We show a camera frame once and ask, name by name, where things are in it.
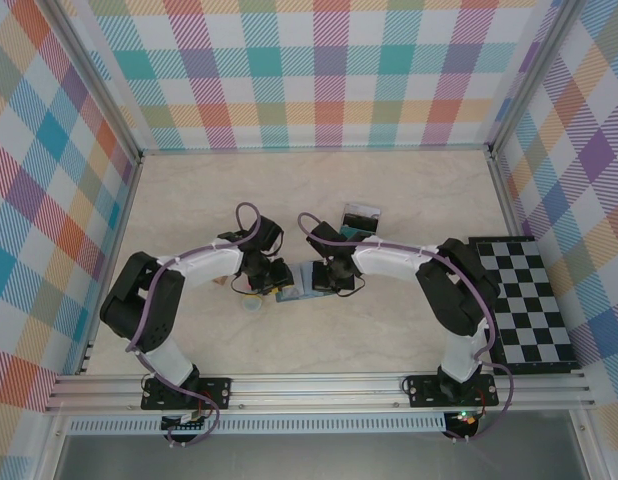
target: metal bracket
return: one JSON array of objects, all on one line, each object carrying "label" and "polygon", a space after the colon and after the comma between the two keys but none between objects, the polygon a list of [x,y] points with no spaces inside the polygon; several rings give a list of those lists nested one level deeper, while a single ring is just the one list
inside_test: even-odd
[{"label": "metal bracket", "polygon": [[[140,401],[142,410],[183,410],[191,408],[182,394],[171,390],[155,378],[147,379],[144,382],[143,390],[144,393]],[[198,383],[198,393],[216,402],[220,410],[226,410],[229,408],[231,378],[201,377]]]},{"label": "metal bracket", "polygon": [[437,375],[411,375],[403,381],[404,392],[409,396],[411,408],[422,407],[495,407],[498,405],[496,383],[492,375],[482,374],[476,378],[475,395],[461,404],[453,404],[440,391]]}]

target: purple cable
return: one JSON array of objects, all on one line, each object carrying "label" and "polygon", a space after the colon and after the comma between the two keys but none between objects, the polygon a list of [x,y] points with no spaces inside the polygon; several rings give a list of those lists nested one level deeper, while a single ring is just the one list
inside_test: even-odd
[{"label": "purple cable", "polygon": [[160,280],[160,277],[165,272],[165,270],[167,270],[167,268],[169,268],[171,265],[176,263],[178,260],[183,260],[187,257],[190,257],[191,255],[195,255],[196,253],[200,253],[200,252],[204,252],[206,250],[212,250],[212,249],[223,250],[226,248],[233,248],[233,247],[236,247],[238,245],[242,245],[243,243],[248,242],[249,240],[251,240],[253,237],[256,236],[256,234],[258,233],[258,230],[260,229],[261,218],[260,218],[260,211],[258,210],[258,207],[256,207],[253,203],[241,202],[238,204],[238,206],[236,207],[236,219],[238,220],[238,225],[242,229],[242,222],[240,222],[239,213],[240,213],[240,209],[245,206],[252,208],[253,211],[256,213],[256,226],[253,229],[253,232],[251,232],[248,236],[238,240],[235,243],[222,244],[222,245],[216,245],[216,246],[205,245],[204,247],[194,248],[193,250],[189,250],[188,252],[182,253],[176,257],[173,257],[167,260],[164,263],[164,265],[162,265],[158,269],[153,279],[151,280],[151,285],[149,285],[149,291],[147,292],[147,299],[145,300],[145,305],[142,309],[142,315],[140,316],[140,323],[138,324],[136,333],[133,334],[133,337],[131,338],[129,345],[127,345],[127,347],[125,348],[125,352],[130,352],[136,348],[136,345],[138,344],[138,340],[140,340],[140,337],[145,331],[145,326],[147,325],[147,317],[149,316],[149,309],[151,307],[151,301],[153,300],[153,296],[156,291],[156,285],[158,285],[158,280]]},{"label": "purple cable", "polygon": [[[460,270],[458,267],[456,267],[453,263],[451,263],[451,261],[441,255],[438,255],[437,253],[431,252],[429,250],[425,250],[423,248],[418,248],[418,247],[410,247],[408,245],[399,245],[397,243],[390,243],[390,242],[332,242],[330,240],[323,240],[322,238],[314,235],[313,233],[311,233],[309,230],[307,230],[305,228],[305,226],[302,224],[302,218],[303,217],[309,217],[312,220],[314,220],[316,223],[321,223],[320,219],[318,217],[316,217],[315,215],[313,215],[312,213],[309,212],[302,212],[300,215],[298,215],[298,226],[300,227],[300,230],[302,230],[302,232],[307,235],[309,238],[311,238],[312,240],[315,240],[318,243],[322,243],[323,245],[329,245],[332,247],[387,247],[387,248],[395,248],[396,250],[405,250],[407,252],[413,252],[413,253],[417,253],[420,255],[425,255],[426,257],[430,257],[433,258],[434,260],[444,264],[445,266],[449,267],[449,269],[455,273],[456,275],[458,275],[458,278],[460,278],[460,280],[462,281],[462,283],[465,284],[465,286],[469,289],[469,291],[471,292],[471,294],[474,296],[474,298],[476,299],[476,302],[478,302],[478,305],[480,306],[480,309],[482,310],[482,313],[484,314],[485,318],[487,319],[487,324],[489,325],[489,341],[487,342],[487,345],[485,345],[483,348],[481,348],[480,350],[478,350],[476,352],[476,354],[474,355],[474,358],[478,361],[480,361],[480,355],[482,355],[484,352],[488,352],[489,350],[491,350],[491,347],[493,347],[493,344],[496,341],[496,336],[495,336],[495,331],[496,331],[496,326],[493,320],[493,316],[491,315],[491,312],[489,311],[489,307],[487,307],[487,304],[485,303],[485,301],[483,300],[483,298],[480,296],[480,292],[478,292],[478,290],[476,289],[476,287],[473,285],[473,283],[471,283],[471,280],[469,280],[469,278],[462,272],[462,270]],[[498,417],[496,417],[496,420],[494,421],[494,423],[492,423],[489,427],[487,427],[487,429],[483,430],[482,432],[480,432],[477,435],[474,435],[473,438],[480,438],[482,437],[486,432],[490,431],[497,423],[500,422],[501,418],[504,416],[505,413],[507,413],[507,410],[509,410],[509,407],[511,406],[511,401],[513,399],[513,389],[514,389],[514,380],[513,380],[513,375],[511,374],[511,372],[509,371],[509,369],[507,367],[505,367],[504,365],[500,365],[498,363],[487,363],[487,362],[482,362],[483,365],[487,365],[488,367],[491,368],[499,368],[500,370],[504,371],[507,376],[509,377],[509,396],[507,398],[507,401],[505,402],[504,407],[502,408],[502,410],[500,411],[500,414],[498,415]]]},{"label": "purple cable", "polygon": [[215,418],[213,420],[213,423],[211,424],[211,427],[209,427],[209,429],[205,432],[205,433],[201,433],[200,435],[196,436],[196,438],[194,438],[193,440],[187,442],[187,443],[180,443],[180,442],[176,442],[173,438],[171,438],[171,431],[173,430],[173,427],[167,430],[167,439],[169,440],[169,442],[171,443],[171,445],[179,445],[182,448],[191,446],[191,445],[195,445],[196,443],[200,443],[202,442],[205,438],[209,437],[209,435],[211,435],[211,432],[213,432],[216,427],[218,426],[218,424],[220,423],[220,408],[218,407],[218,404],[216,402],[214,402],[213,400],[211,400],[209,397],[206,397],[204,395],[201,395],[199,393],[196,392],[192,392],[190,390],[186,390],[184,388],[181,388],[177,385],[174,385],[173,383],[171,383],[169,380],[167,380],[166,378],[164,378],[163,376],[161,376],[158,372],[156,372],[153,367],[151,366],[151,364],[147,361],[147,359],[145,358],[145,356],[143,354],[139,354],[138,355],[138,361],[147,369],[149,370],[151,373],[154,374],[154,376],[156,377],[156,379],[163,383],[164,385],[166,385],[167,387],[171,388],[172,390],[175,390],[176,392],[180,392],[184,395],[189,395],[190,397],[194,397],[197,398],[198,400],[202,400],[203,402],[209,404],[211,406],[211,408],[213,408],[214,412],[215,412]]}]

